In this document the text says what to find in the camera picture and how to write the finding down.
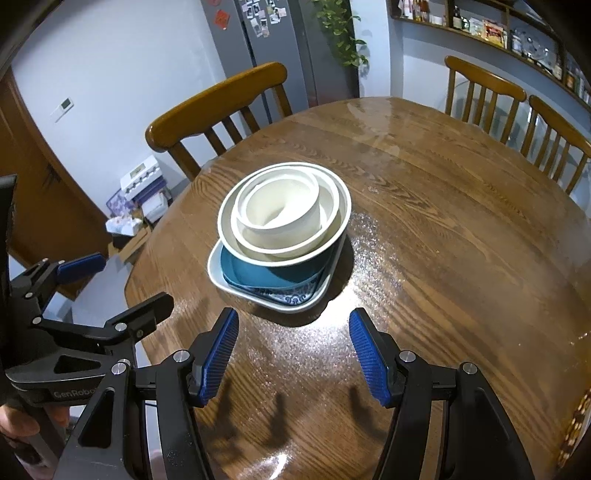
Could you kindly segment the left hand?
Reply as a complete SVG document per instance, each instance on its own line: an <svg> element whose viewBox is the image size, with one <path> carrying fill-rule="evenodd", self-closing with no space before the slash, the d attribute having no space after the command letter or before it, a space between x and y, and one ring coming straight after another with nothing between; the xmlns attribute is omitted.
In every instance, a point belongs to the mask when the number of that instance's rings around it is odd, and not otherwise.
<svg viewBox="0 0 591 480"><path fill-rule="evenodd" d="M45 410L58 425L68 426L70 413L67 406L47 406ZM0 427L1 433L12 439L35 436L40 431L33 417L9 405L0 408Z"/></svg>

